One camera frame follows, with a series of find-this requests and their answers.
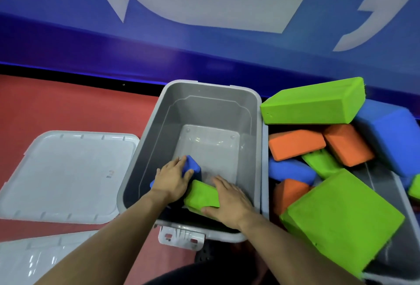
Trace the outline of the person's left hand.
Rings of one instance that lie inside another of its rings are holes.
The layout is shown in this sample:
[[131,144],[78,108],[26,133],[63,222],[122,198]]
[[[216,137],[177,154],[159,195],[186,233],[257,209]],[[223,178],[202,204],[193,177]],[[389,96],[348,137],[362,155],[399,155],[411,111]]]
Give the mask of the person's left hand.
[[171,160],[161,169],[157,169],[151,195],[162,200],[163,204],[179,200],[187,191],[189,182],[194,174],[192,169],[183,174],[187,156]]

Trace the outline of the person's right hand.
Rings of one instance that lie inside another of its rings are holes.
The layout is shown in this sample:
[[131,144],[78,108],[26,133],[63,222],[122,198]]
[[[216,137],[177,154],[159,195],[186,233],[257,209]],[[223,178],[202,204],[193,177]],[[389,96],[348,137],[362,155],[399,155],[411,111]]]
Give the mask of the person's right hand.
[[254,206],[239,187],[223,177],[213,177],[213,183],[218,191],[220,215],[211,218],[245,233],[247,226],[259,215]]

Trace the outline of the small blue foam block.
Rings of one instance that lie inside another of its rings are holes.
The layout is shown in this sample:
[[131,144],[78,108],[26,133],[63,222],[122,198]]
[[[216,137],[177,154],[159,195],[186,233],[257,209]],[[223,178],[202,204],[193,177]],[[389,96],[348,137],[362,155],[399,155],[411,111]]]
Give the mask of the small blue foam block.
[[163,165],[156,173],[155,179],[157,179],[157,189],[167,190],[174,192],[176,189],[186,190],[188,185],[181,184],[181,176],[189,169],[194,170],[194,176],[192,180],[198,180],[202,182],[202,169],[198,163],[190,156],[177,157],[175,160],[171,160]]

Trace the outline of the small green foam block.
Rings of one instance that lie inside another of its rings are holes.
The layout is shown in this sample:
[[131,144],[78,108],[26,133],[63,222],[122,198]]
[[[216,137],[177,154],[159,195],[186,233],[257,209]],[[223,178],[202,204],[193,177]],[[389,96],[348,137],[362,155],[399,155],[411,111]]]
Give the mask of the small green foam block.
[[192,180],[184,198],[183,208],[192,213],[208,217],[202,213],[202,208],[219,208],[218,191],[215,187],[198,180]]

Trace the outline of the person's left forearm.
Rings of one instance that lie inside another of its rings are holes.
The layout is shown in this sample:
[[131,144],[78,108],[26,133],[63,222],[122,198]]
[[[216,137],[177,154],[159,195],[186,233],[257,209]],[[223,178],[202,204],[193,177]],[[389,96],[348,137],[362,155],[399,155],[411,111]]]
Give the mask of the person's left forearm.
[[34,285],[123,285],[155,221],[184,192],[151,190]]

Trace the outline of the person's right forearm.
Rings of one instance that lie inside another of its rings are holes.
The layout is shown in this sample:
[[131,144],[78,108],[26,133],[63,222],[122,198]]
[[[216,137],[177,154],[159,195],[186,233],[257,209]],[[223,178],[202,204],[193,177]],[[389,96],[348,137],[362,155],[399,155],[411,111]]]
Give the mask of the person's right forearm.
[[244,214],[238,228],[280,285],[363,285],[357,277],[258,213]]

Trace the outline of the empty grey plastic bin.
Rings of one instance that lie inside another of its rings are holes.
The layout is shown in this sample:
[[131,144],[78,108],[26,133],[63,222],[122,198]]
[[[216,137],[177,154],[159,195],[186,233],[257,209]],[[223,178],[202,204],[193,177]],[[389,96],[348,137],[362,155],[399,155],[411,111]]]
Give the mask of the empty grey plastic bin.
[[263,173],[267,172],[268,127],[261,97],[252,89],[175,80],[155,105],[117,194],[119,214],[150,191],[156,169],[190,155],[201,179],[222,176],[261,211]]

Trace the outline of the orange foam block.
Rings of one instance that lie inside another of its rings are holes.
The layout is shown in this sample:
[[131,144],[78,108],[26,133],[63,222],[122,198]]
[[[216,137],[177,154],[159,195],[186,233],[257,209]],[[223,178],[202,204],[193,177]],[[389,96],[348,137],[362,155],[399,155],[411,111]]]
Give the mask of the orange foam block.
[[287,178],[276,185],[272,194],[273,212],[281,216],[286,209],[311,190],[307,183]]
[[323,134],[299,129],[270,134],[268,146],[275,161],[287,160],[326,147]]
[[347,167],[373,160],[375,154],[351,124],[333,124],[323,135],[334,156]]

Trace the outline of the white plastic bin lid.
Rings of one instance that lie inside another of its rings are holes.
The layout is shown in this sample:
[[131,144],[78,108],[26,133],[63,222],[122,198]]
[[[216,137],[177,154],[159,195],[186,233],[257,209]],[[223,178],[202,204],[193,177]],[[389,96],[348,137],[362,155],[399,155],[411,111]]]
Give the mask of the white plastic bin lid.
[[48,131],[29,145],[0,190],[0,219],[105,224],[140,139],[134,134]]
[[0,242],[0,285],[34,285],[97,231]]

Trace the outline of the large green foam block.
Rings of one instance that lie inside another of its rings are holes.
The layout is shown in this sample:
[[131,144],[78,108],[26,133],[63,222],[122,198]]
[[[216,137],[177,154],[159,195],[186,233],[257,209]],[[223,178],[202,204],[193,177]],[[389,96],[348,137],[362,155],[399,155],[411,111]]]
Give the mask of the large green foam block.
[[280,219],[292,235],[361,278],[405,216],[351,172],[341,169],[288,206]]

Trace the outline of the long green foam block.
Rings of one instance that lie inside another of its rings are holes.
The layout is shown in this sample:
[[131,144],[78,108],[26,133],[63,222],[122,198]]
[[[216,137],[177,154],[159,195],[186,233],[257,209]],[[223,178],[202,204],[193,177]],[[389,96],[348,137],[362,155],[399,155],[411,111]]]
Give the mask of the long green foam block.
[[366,100],[362,77],[282,90],[260,106],[265,124],[349,124]]

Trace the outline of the grey bin of foam blocks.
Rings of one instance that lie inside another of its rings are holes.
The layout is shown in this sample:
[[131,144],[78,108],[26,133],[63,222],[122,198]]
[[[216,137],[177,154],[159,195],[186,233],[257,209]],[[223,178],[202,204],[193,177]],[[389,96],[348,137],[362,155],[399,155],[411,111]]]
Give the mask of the grey bin of foam blocks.
[[[274,211],[273,190],[275,183],[268,176],[270,151],[268,136],[276,132],[294,130],[291,125],[263,123],[263,170],[261,190],[261,211],[270,221],[281,228],[279,216]],[[405,220],[392,239],[365,269],[363,277],[382,285],[420,285],[420,226],[402,185],[401,179],[388,170],[380,161],[368,161],[349,170],[366,185],[387,200],[404,216]]]

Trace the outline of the large blue foam block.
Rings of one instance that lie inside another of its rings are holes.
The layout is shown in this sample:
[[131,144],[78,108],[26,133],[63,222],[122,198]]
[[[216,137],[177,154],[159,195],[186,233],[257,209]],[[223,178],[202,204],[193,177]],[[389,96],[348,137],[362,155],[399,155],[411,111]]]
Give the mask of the large blue foam block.
[[420,174],[420,126],[406,107],[366,99],[353,124],[391,171]]

